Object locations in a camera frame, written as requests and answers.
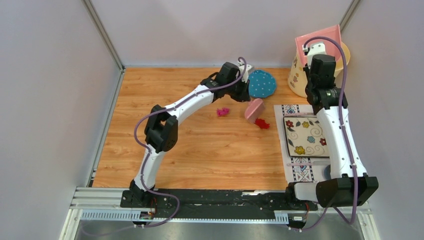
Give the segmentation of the pink hand brush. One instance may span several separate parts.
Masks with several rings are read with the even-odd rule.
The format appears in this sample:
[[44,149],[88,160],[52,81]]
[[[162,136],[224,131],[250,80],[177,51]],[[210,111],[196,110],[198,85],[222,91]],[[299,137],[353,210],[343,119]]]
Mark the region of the pink hand brush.
[[264,101],[261,98],[253,99],[248,103],[247,108],[244,111],[244,117],[248,122],[254,123],[264,110]]

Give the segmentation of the small magenta scrap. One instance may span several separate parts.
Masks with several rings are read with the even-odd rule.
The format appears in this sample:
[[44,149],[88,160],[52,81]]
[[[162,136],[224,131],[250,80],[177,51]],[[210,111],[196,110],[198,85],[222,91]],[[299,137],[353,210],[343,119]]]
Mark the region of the small magenta scrap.
[[227,116],[230,113],[230,109],[227,107],[223,107],[223,108],[218,108],[216,110],[216,114],[218,117],[224,117]]

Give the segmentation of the red scrap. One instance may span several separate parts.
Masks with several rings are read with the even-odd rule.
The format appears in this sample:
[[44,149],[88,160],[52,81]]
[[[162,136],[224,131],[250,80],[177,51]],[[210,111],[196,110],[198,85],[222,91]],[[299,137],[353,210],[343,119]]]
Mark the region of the red scrap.
[[254,121],[254,124],[256,125],[256,126],[258,126],[260,129],[269,129],[270,128],[270,124],[269,123],[267,123],[264,119],[262,119],[262,118],[257,118],[255,121]]

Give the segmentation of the pink plastic dustpan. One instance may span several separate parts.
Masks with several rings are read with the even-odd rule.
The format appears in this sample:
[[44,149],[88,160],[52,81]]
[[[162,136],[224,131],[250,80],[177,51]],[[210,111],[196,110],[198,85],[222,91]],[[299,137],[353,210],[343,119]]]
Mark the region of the pink plastic dustpan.
[[340,26],[334,25],[331,27],[327,27],[321,30],[317,30],[312,33],[308,33],[302,36],[298,36],[295,38],[295,44],[296,44],[296,52],[298,54],[298,62],[301,63],[302,66],[305,66],[308,62],[308,57],[305,55],[304,52],[304,44],[309,39],[314,37],[324,37],[325,39],[313,39],[307,43],[308,48],[312,48],[312,45],[317,43],[323,43],[325,46],[325,52],[327,55],[334,56],[335,60],[338,61],[341,58],[341,53],[339,49],[330,41],[327,39],[332,39],[339,45],[342,43],[341,38],[341,32],[340,32]]

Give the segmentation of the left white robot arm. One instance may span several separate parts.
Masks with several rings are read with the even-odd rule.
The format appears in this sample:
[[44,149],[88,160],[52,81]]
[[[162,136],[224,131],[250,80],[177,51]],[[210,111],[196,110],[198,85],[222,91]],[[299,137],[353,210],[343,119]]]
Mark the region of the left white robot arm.
[[203,79],[189,94],[167,106],[155,105],[150,114],[136,124],[134,132],[143,121],[145,142],[136,136],[135,141],[145,148],[141,167],[131,181],[128,191],[122,195],[122,202],[131,206],[148,207],[156,194],[156,176],[165,154],[178,141],[179,125],[201,108],[228,95],[237,102],[248,102],[249,74],[254,71],[251,64],[239,57],[238,63],[226,62],[218,72]]

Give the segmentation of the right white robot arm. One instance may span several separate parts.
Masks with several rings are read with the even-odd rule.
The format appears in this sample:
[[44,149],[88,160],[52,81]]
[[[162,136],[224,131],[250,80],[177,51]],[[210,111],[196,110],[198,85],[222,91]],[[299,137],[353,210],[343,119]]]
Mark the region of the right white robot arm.
[[299,209],[305,201],[323,208],[362,206],[378,189],[377,177],[369,176],[355,146],[350,129],[346,96],[336,87],[336,59],[327,54],[312,56],[304,67],[307,76],[305,93],[323,129],[329,150],[328,180],[291,182],[285,195],[286,205]]

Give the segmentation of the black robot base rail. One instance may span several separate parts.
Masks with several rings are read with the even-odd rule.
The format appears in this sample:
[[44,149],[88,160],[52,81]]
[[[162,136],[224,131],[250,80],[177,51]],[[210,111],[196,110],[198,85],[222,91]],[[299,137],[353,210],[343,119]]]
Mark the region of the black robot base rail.
[[318,210],[315,203],[295,200],[285,191],[159,188],[157,192],[124,190],[120,207],[143,209],[158,221],[172,216],[194,222],[268,222],[296,228],[306,224],[308,213]]

